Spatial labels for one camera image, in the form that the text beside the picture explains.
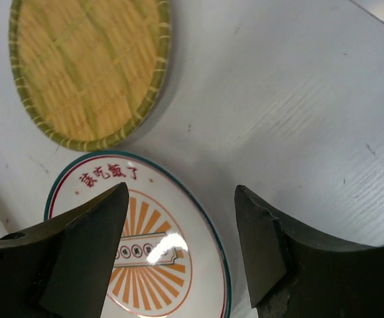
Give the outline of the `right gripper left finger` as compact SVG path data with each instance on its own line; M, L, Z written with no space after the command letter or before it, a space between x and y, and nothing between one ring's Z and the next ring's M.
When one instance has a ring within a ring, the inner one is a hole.
M0 238L0 317L99 317L128 204L122 182Z

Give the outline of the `round woven bamboo tray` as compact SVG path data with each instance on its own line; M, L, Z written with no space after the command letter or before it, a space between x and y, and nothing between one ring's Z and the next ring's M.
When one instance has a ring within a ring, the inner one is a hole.
M13 1L9 60L32 122L94 152L147 117L168 70L170 1Z

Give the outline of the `white plate orange sunburst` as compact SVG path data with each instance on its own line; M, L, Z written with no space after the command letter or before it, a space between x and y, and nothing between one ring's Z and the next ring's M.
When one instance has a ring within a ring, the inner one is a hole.
M54 181L51 219L118 183L128 212L103 317L229 317L231 280L223 246L199 202L154 162L116 150L85 154Z

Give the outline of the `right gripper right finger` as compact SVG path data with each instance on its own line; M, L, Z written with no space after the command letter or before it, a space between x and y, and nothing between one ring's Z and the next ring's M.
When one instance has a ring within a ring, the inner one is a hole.
M260 317L384 317L384 246L334 237L269 205L234 195L252 308Z

